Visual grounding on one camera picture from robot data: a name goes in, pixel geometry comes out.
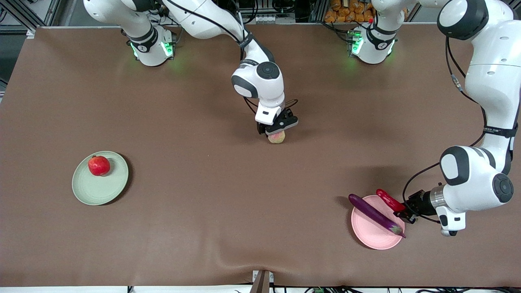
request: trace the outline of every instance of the red chili pepper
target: red chili pepper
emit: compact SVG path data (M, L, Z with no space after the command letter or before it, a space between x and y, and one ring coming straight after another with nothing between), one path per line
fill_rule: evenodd
M385 190L377 189L376 195L378 195L388 207L390 207L395 212L401 212L405 210L405 206L402 205L399 201L392 198Z

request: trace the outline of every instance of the brown table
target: brown table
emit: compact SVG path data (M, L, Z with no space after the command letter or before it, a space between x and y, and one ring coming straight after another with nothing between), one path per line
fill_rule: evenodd
M156 68L117 29L39 29L25 42L0 105L0 285L236 284L265 268L290 286L521 286L519 197L469 212L457 237L408 225L388 251L350 229L349 193L398 197L480 134L436 26L404 26L375 66L347 58L321 26L251 30L300 100L281 145L256 133L231 86L239 50L228 37L184 35ZM452 46L468 64L472 48ZM116 202L87 206L71 177L101 150L127 158L131 182ZM409 191L439 181L436 169Z

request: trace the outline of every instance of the eggplant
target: eggplant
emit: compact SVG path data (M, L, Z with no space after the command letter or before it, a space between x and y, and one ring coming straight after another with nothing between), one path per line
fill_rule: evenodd
M378 225L384 227L385 229L389 230L395 235L399 235L403 238L406 238L405 234L403 234L402 228L398 226L397 223L391 221L389 218L384 216L382 213L380 213L377 209L368 204L361 197L357 196L356 194L350 194L349 201L355 206L355 208L357 208L364 215L368 216L370 219L375 221Z

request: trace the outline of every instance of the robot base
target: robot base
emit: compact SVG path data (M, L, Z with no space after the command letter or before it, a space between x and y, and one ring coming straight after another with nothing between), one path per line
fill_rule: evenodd
M357 27L354 29L355 33L359 32L359 35L353 36L353 44L348 44L348 50L350 55L357 56L360 60L368 64L378 64L385 60L385 58L391 54L394 41L387 46L385 49L378 50L375 45L369 42L367 37L367 30L363 27Z
M141 52L139 46L135 48L134 45L130 44L134 50L136 60L151 67L159 66L166 60L173 59L176 50L176 34L161 26L154 26L154 28L157 30L158 38L148 52Z

